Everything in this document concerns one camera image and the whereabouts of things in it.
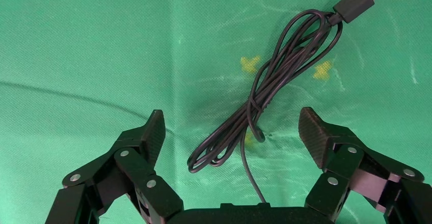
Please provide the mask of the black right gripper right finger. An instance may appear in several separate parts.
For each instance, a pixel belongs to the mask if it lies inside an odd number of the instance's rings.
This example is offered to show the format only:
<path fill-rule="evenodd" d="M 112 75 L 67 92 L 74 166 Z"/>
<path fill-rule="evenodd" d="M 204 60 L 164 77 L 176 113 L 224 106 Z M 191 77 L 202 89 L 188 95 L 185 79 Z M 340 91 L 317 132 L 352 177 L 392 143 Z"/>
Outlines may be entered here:
<path fill-rule="evenodd" d="M 367 147 L 349 128 L 303 107 L 299 135 L 322 174 L 305 207 L 335 222 L 350 192 L 363 196 L 386 223 L 431 223 L 431 186 L 417 169 Z"/>

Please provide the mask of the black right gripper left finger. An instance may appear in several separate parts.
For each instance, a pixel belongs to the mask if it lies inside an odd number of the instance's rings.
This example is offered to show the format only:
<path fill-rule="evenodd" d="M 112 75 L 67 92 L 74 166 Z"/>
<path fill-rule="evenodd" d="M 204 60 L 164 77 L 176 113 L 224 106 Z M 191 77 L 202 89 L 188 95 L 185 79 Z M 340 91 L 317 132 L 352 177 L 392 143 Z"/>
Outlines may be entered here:
<path fill-rule="evenodd" d="M 184 204 L 154 169 L 165 136 L 159 109 L 143 126 L 123 131 L 106 153 L 64 177 L 46 222 L 99 223 L 125 195 L 146 223 L 168 223 Z"/>

